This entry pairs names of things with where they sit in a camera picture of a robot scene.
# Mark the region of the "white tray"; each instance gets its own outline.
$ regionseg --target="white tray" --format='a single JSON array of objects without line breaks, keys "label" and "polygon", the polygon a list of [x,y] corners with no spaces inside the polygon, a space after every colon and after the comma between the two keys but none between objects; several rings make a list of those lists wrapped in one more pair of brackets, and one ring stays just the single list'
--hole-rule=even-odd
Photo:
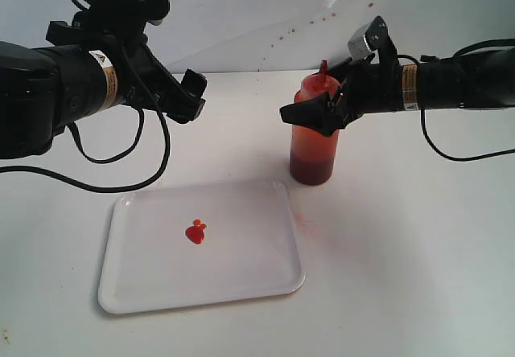
[{"label": "white tray", "polygon": [[[195,219],[208,225],[201,244],[185,235]],[[120,198],[98,299],[127,314],[291,293],[303,281],[285,186],[221,183]]]}]

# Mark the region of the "white wall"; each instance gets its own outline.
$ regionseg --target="white wall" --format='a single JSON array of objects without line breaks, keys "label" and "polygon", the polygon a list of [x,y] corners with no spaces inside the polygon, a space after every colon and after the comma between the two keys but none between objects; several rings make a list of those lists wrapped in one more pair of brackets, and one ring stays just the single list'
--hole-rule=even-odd
[{"label": "white wall", "polygon": [[[322,58],[346,55],[349,36],[377,14],[399,51],[413,55],[449,55],[469,43],[515,36],[515,0],[337,0],[325,10],[331,0],[171,2],[166,22],[147,34],[173,72],[313,68]],[[68,0],[0,0],[0,39],[44,46],[48,21],[70,21],[75,11]]]}]

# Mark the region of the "sauce splatter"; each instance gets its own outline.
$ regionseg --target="sauce splatter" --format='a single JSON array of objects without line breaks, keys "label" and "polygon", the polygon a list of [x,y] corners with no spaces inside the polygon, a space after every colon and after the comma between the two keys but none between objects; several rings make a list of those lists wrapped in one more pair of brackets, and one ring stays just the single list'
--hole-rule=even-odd
[{"label": "sauce splatter", "polygon": [[186,237],[191,240],[194,244],[201,244],[204,240],[204,230],[207,228],[207,224],[202,223],[200,219],[193,220],[193,225],[186,229]]}]

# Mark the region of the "white table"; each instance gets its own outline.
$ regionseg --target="white table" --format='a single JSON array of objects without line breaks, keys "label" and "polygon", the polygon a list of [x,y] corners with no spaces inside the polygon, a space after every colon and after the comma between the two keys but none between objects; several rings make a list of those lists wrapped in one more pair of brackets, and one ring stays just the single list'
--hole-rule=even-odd
[{"label": "white table", "polygon": [[[301,223],[307,279],[297,293],[108,315],[97,284],[118,195],[4,174],[0,356],[513,355],[515,156],[446,162],[423,141],[418,113],[369,115],[340,135],[332,179],[300,186],[278,108],[306,74],[209,75],[200,119],[170,122],[172,159],[157,185],[283,180]],[[23,162],[101,185],[143,179],[163,149],[156,116],[147,120],[141,146],[118,164],[87,163],[68,132]],[[478,154],[514,146],[514,121],[513,111],[433,112],[428,128],[443,150]],[[123,107],[79,123],[96,157],[128,146],[136,126]]]}]

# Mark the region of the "red sauce drop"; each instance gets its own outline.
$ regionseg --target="red sauce drop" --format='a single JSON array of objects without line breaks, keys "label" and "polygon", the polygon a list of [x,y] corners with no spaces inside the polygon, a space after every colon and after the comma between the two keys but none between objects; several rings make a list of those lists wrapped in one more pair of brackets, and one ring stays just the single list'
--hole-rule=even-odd
[{"label": "red sauce drop", "polygon": [[193,220],[193,225],[186,229],[186,237],[194,244],[201,244],[205,237],[204,229],[206,229],[207,226],[208,225],[202,223],[200,219]]}]

